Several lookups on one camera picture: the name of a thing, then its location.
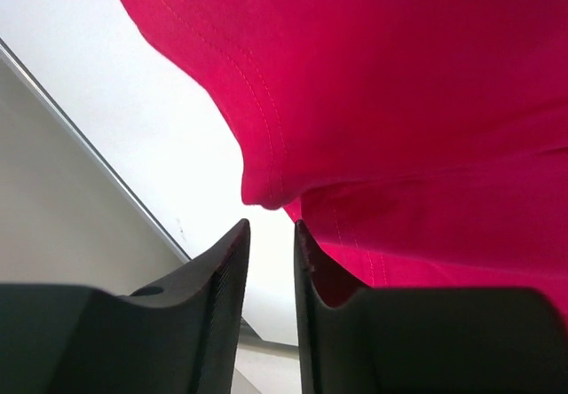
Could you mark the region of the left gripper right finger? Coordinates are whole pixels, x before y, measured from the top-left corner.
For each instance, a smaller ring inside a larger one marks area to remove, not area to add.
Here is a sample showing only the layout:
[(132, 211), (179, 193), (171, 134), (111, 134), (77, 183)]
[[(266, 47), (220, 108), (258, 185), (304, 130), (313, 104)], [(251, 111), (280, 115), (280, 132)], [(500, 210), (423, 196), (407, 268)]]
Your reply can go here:
[(530, 288), (371, 288), (295, 226), (305, 393), (564, 393), (567, 331)]

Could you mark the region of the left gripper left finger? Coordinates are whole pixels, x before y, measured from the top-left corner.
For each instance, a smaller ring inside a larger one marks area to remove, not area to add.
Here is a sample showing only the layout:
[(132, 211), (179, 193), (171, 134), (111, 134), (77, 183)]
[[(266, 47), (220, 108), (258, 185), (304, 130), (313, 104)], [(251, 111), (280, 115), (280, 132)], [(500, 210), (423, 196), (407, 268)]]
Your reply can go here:
[(127, 296), (2, 285), (2, 392), (229, 392), (249, 243), (241, 220), (210, 249)]

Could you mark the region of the magenta t shirt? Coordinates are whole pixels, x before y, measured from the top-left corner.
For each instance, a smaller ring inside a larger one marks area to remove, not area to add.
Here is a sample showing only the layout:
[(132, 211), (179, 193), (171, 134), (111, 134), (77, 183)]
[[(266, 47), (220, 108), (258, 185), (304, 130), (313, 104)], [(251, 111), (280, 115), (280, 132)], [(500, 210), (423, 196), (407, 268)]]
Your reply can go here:
[(567, 0), (120, 0), (212, 97), (247, 204), (367, 284), (567, 310)]

